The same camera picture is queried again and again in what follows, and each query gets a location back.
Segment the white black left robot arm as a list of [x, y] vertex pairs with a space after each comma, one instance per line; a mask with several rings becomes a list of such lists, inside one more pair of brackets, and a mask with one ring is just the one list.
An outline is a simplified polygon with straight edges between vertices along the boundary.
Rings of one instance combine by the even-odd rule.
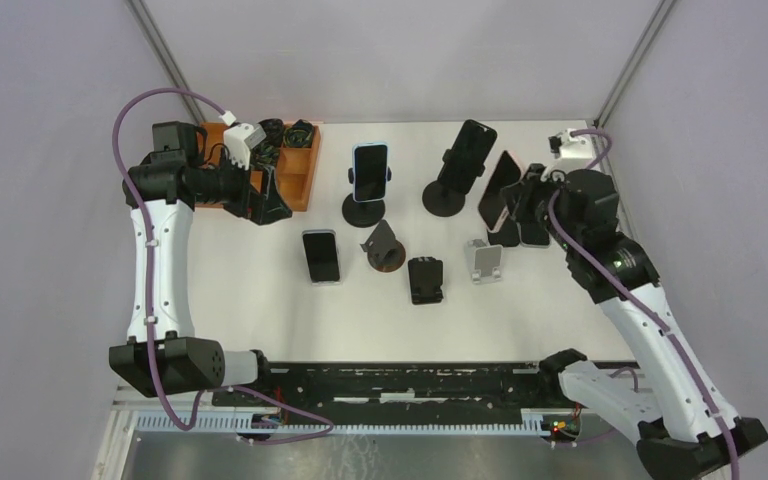
[[274, 381], [258, 350], [226, 351], [195, 334], [187, 287], [188, 241], [199, 205], [218, 205], [257, 225], [289, 219], [269, 165], [250, 162], [264, 142], [259, 125], [236, 123], [223, 133], [218, 163], [206, 164], [207, 132], [184, 122], [152, 128], [153, 150], [123, 183], [137, 246], [134, 310], [126, 341], [109, 350], [109, 365], [152, 398], [236, 385], [250, 407], [266, 405]]

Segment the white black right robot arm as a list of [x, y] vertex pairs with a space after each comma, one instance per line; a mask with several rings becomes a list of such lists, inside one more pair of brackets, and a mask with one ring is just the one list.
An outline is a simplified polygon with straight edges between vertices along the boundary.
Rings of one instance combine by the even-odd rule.
[[567, 349], [545, 358], [537, 382], [551, 408], [570, 401], [599, 415], [635, 447], [654, 479], [698, 479], [721, 468], [739, 472], [740, 458], [763, 445], [763, 423], [724, 398], [689, 346], [653, 262], [619, 228], [619, 195], [599, 171], [553, 172], [531, 165], [500, 193], [530, 235], [564, 250], [572, 279], [611, 321], [641, 368], [637, 392]]

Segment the pink case smartphone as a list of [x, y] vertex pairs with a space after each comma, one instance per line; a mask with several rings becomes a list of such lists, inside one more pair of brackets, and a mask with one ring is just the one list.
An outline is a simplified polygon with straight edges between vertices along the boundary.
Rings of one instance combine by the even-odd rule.
[[488, 232], [498, 232], [509, 215], [502, 190], [517, 184], [524, 168], [508, 150], [504, 150], [478, 202], [478, 214]]

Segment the silver edge smartphone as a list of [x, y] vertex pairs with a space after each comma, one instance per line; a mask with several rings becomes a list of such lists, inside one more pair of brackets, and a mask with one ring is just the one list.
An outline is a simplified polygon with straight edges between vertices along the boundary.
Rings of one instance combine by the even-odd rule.
[[311, 282], [315, 285], [340, 283], [342, 275], [335, 231], [305, 230], [301, 237]]

